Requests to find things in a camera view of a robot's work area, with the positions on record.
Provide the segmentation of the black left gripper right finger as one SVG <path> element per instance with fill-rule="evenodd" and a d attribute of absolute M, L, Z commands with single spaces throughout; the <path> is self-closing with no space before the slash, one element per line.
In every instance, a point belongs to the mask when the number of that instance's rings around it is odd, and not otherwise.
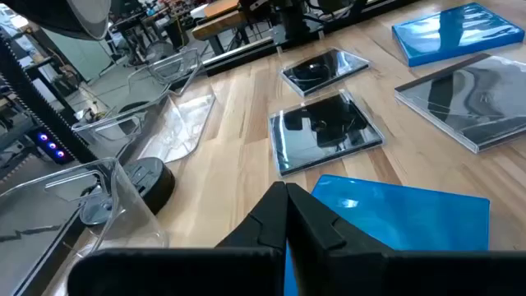
<path fill-rule="evenodd" d="M 295 183 L 288 245 L 305 295 L 525 295 L 525 254 L 397 251 Z"/>

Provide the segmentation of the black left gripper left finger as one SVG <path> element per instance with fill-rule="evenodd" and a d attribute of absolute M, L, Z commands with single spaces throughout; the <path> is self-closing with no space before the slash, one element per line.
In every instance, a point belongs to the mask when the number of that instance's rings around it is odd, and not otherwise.
<path fill-rule="evenodd" d="M 105 248 L 78 261 L 70 295 L 281 295 L 288 192 L 275 182 L 214 247 Z"/>

